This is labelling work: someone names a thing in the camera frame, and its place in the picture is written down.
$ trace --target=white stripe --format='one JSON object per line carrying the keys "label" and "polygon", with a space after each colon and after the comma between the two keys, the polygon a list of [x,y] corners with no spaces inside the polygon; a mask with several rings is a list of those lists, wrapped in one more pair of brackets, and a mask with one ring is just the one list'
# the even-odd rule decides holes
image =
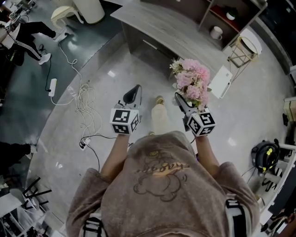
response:
{"label": "white stripe", "polygon": [[17,40],[15,41],[15,43],[19,46],[22,46],[22,47],[30,50],[36,56],[36,58],[41,59],[39,54],[37,54],[37,52],[32,47],[28,46],[27,44],[24,44],[23,42],[17,41]]}

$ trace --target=forearm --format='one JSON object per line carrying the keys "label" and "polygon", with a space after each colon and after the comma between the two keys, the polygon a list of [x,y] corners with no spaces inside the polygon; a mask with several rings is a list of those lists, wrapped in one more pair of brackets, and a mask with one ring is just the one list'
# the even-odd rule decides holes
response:
{"label": "forearm", "polygon": [[200,164],[209,172],[211,176],[215,176],[219,170],[219,162],[212,151],[208,137],[196,137],[195,142]]}
{"label": "forearm", "polygon": [[114,180],[123,168],[127,156],[129,136],[118,135],[112,150],[101,169],[101,175]]}

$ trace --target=dark clothing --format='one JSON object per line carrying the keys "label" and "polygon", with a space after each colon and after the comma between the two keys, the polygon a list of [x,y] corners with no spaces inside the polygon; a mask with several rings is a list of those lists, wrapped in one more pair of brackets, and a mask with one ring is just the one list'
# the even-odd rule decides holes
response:
{"label": "dark clothing", "polygon": [[24,155],[28,155],[31,152],[29,144],[8,144],[0,142],[0,174],[3,173],[8,167],[18,162]]}
{"label": "dark clothing", "polygon": [[[30,46],[41,58],[42,57],[41,54],[38,53],[36,45],[31,40],[31,37],[30,37],[31,34],[37,34],[37,33],[42,33],[51,38],[54,38],[56,36],[56,32],[52,31],[43,22],[29,22],[29,23],[21,24],[16,40]],[[29,56],[31,56],[37,61],[40,61],[40,58],[38,58],[36,54],[34,54],[34,52],[31,51],[31,49],[28,49],[26,47],[23,47],[17,44],[14,44],[13,47],[25,50]]]}

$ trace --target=white mug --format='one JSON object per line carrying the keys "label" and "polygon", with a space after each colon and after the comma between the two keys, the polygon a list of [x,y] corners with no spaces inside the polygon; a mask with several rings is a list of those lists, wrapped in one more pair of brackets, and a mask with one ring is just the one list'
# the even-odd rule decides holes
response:
{"label": "white mug", "polygon": [[223,30],[218,26],[214,26],[214,28],[210,32],[211,37],[217,40],[222,39],[222,34],[223,34]]}

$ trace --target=white cable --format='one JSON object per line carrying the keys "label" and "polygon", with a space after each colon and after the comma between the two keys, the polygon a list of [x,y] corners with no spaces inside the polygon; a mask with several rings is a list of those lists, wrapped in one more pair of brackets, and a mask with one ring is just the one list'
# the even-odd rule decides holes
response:
{"label": "white cable", "polygon": [[[82,75],[74,67],[74,65],[77,63],[77,59],[74,59],[72,62],[69,62],[69,59],[68,59],[67,55],[65,54],[65,52],[63,51],[63,49],[61,48],[60,43],[59,43],[59,46],[60,46],[61,51],[65,55],[67,62],[71,65],[71,67],[80,76],[80,88],[79,88],[78,94],[66,104],[56,104],[53,102],[52,97],[51,97],[51,102],[57,106],[65,106],[65,105],[70,104],[73,100],[75,100],[76,101],[75,113],[79,113],[83,117],[83,120],[84,120],[84,122],[81,123],[81,125],[80,125],[81,128],[84,127],[84,130],[82,132],[82,137],[84,137],[85,131],[88,131],[89,136],[96,135],[103,126],[103,119],[102,119],[101,115],[94,109],[94,107],[95,107],[94,100],[96,98],[96,92],[93,88],[89,87],[88,84],[83,84],[83,85],[81,84],[82,83]],[[93,98],[90,97],[91,91],[93,91],[93,93],[94,93]],[[101,124],[100,124],[98,130],[95,130],[95,122],[94,122],[95,116],[93,113],[96,113],[101,120]],[[90,117],[91,122],[89,124],[86,124],[86,117],[85,116]]]}

